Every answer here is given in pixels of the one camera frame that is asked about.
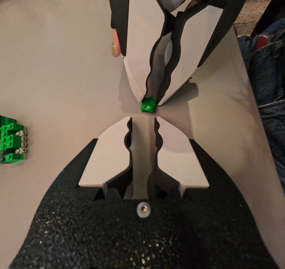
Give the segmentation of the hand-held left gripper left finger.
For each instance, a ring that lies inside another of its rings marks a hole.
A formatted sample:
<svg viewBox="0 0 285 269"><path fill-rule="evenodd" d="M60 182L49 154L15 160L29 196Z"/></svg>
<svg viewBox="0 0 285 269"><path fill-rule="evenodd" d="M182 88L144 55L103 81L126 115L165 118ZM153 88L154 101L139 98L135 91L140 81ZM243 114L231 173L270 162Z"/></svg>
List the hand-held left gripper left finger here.
<svg viewBox="0 0 285 269"><path fill-rule="evenodd" d="M99 136L79 180L81 188L100 188L104 194L116 189L124 198L133 181L131 134L132 118L125 117Z"/></svg>

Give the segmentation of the person's blue jeans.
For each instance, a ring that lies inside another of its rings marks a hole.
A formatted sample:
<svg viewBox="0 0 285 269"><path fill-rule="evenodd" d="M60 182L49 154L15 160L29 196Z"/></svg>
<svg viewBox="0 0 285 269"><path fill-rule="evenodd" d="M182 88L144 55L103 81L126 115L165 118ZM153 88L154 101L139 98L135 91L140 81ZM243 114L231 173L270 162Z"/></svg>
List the person's blue jeans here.
<svg viewBox="0 0 285 269"><path fill-rule="evenodd" d="M237 40L285 193L285 18Z"/></svg>

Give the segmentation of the dark cloth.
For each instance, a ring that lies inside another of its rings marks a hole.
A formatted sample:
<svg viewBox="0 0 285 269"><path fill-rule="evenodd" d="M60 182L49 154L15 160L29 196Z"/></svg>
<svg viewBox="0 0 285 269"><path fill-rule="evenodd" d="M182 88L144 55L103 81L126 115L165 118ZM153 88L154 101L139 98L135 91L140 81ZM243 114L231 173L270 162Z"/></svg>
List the dark cloth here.
<svg viewBox="0 0 285 269"><path fill-rule="evenodd" d="M285 0L271 0L265 12L256 24L251 37L261 34L271 24L277 20L284 18Z"/></svg>

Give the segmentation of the green and grey brick build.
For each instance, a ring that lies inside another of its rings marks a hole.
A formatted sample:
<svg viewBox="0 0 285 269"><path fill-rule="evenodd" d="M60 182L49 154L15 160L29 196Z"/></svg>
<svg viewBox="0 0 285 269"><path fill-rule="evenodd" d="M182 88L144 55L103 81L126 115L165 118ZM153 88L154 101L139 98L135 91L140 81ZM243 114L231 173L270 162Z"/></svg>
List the green and grey brick build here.
<svg viewBox="0 0 285 269"><path fill-rule="evenodd" d="M0 116L0 164L27 160L27 128L16 119Z"/></svg>

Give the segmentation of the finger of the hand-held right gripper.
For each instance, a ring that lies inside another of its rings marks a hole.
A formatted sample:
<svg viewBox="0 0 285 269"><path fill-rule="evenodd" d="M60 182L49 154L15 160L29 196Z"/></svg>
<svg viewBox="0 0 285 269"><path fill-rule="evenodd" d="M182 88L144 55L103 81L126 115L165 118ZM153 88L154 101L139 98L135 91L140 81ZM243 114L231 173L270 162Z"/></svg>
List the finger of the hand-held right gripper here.
<svg viewBox="0 0 285 269"><path fill-rule="evenodd" d="M172 52L157 96L159 106L196 70L222 13L222 8L213 5L194 5L177 13L170 38Z"/></svg>
<svg viewBox="0 0 285 269"><path fill-rule="evenodd" d="M159 0L129 0L126 55L123 57L130 88L138 102L148 93L148 79L156 47L166 26Z"/></svg>

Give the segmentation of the person's right hand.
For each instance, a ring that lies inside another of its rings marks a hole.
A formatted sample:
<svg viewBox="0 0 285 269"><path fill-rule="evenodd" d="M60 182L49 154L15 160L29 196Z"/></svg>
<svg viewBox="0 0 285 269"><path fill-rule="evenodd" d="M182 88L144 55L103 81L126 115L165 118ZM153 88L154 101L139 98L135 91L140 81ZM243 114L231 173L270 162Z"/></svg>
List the person's right hand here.
<svg viewBox="0 0 285 269"><path fill-rule="evenodd" d="M121 48L116 29L113 29L112 39L113 39L111 47L112 55L114 57L119 57L119 55L121 54Z"/></svg>

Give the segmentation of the small green toy brick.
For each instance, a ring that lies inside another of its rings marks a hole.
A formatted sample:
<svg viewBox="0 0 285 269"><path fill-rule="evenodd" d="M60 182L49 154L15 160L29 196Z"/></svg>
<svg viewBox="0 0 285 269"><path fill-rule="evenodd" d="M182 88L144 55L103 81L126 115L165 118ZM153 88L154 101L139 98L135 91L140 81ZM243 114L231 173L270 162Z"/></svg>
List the small green toy brick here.
<svg viewBox="0 0 285 269"><path fill-rule="evenodd" d="M145 97L141 103L141 112L153 113L156 100L153 97Z"/></svg>

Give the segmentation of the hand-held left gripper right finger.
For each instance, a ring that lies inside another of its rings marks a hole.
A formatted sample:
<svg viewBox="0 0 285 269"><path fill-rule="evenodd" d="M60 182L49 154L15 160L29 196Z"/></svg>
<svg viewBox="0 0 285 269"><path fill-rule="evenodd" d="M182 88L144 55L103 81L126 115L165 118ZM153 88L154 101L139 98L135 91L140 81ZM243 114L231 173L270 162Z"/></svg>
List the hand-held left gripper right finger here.
<svg viewBox="0 0 285 269"><path fill-rule="evenodd" d="M208 189L209 182L188 137L162 117L155 118L154 130L155 185L166 193L178 190L181 197L187 189Z"/></svg>

